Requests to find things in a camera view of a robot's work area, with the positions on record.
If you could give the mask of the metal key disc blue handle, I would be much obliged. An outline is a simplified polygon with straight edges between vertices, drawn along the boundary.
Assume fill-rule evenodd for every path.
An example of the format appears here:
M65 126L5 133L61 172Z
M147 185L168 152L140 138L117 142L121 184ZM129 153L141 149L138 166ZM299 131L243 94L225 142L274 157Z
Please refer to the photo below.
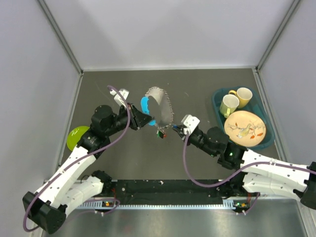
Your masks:
M157 86L151 87L140 100L142 112L154 117L149 123L164 132L173 125L174 112L168 93Z

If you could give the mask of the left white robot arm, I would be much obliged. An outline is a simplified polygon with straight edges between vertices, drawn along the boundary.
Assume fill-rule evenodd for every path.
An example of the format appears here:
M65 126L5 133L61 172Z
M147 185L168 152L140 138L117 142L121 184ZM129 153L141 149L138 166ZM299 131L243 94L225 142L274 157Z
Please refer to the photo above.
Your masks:
M91 117L90 128L81 136L62 166L42 187L23 196L24 230L30 232L27 220L31 220L37 227L53 234L85 201L98 194L108 195L112 184L109 176L102 171L94 172L76 187L73 184L105 149L115 144L110 141L110 136L120 131L126 133L129 128L139 130L152 120L152 116L132 104L121 106L118 114L108 105L97 107Z

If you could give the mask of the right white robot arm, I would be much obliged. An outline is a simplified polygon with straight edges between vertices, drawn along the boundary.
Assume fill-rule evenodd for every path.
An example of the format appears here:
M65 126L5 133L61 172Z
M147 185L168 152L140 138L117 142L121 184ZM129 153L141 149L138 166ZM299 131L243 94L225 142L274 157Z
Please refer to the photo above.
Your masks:
M316 208L316 164L287 163L261 155L229 141L220 128L212 127L206 133L185 125L172 128L185 145L194 145L234 173L218 185L230 183L235 195L248 193L273 194L295 199L304 206Z

